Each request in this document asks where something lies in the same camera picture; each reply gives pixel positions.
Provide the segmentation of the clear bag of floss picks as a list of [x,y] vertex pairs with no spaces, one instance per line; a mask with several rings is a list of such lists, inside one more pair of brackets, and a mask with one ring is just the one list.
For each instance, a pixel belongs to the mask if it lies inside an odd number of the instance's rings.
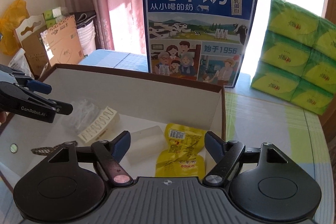
[[71,104],[72,113],[63,117],[62,126],[67,133],[78,135],[98,117],[101,109],[93,100],[86,98],[72,101]]

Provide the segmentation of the beige hair comb clip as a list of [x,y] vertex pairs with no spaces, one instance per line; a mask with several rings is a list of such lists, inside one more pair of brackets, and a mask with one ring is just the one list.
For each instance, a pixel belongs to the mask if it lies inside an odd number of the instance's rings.
[[107,106],[104,110],[101,110],[97,118],[78,137],[85,145],[91,145],[98,140],[104,140],[109,133],[112,133],[119,120],[119,113]]

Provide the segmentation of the yellow snack packet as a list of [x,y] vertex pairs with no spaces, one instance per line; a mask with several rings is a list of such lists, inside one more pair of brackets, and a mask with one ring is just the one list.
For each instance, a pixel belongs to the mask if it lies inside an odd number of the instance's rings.
[[205,160],[199,155],[205,146],[205,130],[169,123],[165,128],[167,149],[157,158],[155,177],[205,176]]

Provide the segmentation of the black hair claw clip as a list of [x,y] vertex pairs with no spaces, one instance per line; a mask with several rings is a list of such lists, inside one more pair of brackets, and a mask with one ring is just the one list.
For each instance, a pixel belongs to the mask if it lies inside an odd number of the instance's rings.
[[68,145],[68,144],[74,144],[75,146],[78,145],[77,141],[65,141],[64,143],[58,144],[54,147],[39,147],[39,148],[32,148],[31,152],[34,155],[39,155],[39,156],[48,156],[49,154],[53,153],[53,151],[55,151],[56,149],[58,149],[59,147],[63,146],[63,145]]

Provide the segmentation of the crumpled clear plastic bag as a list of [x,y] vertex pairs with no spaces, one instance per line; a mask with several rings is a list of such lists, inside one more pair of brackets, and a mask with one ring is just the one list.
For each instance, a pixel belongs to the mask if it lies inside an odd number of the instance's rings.
[[25,57],[25,53],[25,50],[23,48],[20,48],[11,59],[8,66],[12,69],[22,71],[25,75],[34,78],[34,75],[30,71],[30,67]]

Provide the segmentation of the yellow plastic bag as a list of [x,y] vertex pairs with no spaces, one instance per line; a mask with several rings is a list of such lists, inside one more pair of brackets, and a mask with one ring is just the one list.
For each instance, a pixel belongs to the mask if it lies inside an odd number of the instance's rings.
[[14,31],[21,23],[29,18],[26,1],[15,0],[1,15],[1,52],[13,56],[19,50]]

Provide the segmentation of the checkered tablecloth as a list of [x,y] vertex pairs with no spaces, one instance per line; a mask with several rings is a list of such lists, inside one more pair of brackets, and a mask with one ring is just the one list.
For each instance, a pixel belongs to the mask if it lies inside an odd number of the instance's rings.
[[334,220],[333,175],[318,116],[249,88],[241,75],[233,89],[147,72],[57,64],[42,77],[51,98],[75,102],[84,98],[120,114],[115,132],[139,131],[168,123],[211,130],[248,147],[276,145],[321,187],[315,214],[318,223]]

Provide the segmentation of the brown cardboard boxes stack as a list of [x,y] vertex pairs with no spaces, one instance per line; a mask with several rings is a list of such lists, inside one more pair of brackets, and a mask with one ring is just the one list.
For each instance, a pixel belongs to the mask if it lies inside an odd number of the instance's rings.
[[84,59],[73,15],[50,28],[42,15],[31,16],[15,29],[15,35],[35,76],[55,64],[78,64]]

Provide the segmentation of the white stacked buckets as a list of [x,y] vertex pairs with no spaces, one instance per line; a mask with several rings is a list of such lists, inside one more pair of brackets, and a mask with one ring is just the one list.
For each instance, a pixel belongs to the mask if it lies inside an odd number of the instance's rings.
[[77,34],[85,57],[96,50],[95,19],[94,10],[75,13]]

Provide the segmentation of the green tissue pack bundle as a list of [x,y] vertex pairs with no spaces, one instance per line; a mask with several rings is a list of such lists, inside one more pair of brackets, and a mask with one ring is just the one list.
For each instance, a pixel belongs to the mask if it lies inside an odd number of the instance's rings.
[[251,87],[322,115],[335,96],[335,24],[271,0]]

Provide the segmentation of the blue milk carton box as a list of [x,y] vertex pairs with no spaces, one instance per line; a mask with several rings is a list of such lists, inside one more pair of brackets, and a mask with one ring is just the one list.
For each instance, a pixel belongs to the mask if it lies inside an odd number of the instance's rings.
[[257,0],[143,0],[150,73],[232,88]]

